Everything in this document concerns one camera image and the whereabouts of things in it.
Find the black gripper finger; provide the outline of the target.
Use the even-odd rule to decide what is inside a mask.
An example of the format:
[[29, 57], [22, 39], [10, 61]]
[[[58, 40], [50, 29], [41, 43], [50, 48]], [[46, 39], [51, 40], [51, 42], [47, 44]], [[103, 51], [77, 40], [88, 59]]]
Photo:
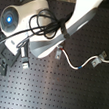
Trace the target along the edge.
[[0, 50], [0, 56], [1, 56], [1, 62], [0, 62], [0, 66], [4, 66], [4, 64], [6, 63], [5, 61], [5, 57], [4, 57], [4, 50], [5, 50], [5, 46], [1, 48]]
[[14, 59], [13, 59], [13, 62], [11, 63], [11, 67], [13, 66], [13, 64], [16, 62], [16, 59], [19, 57], [19, 55], [17, 54]]

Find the grey gripper body block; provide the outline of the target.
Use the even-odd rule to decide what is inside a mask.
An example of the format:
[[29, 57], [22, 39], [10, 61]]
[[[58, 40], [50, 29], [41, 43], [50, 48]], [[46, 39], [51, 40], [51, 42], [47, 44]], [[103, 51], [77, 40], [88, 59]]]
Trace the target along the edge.
[[19, 52], [19, 47], [17, 47], [18, 44], [21, 44], [21, 39], [19, 37], [13, 36], [5, 41], [5, 46], [13, 55], [16, 55]]

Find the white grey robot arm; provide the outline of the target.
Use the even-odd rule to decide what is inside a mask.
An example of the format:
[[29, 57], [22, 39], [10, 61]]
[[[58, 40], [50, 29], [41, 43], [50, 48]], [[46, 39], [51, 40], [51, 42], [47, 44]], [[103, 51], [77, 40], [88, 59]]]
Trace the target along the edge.
[[36, 58], [48, 56], [61, 42], [69, 38], [95, 16], [103, 0], [76, 0], [74, 12], [57, 19], [47, 0], [25, 0], [22, 4], [7, 6], [0, 16], [0, 28], [5, 43], [16, 55], [26, 41]]

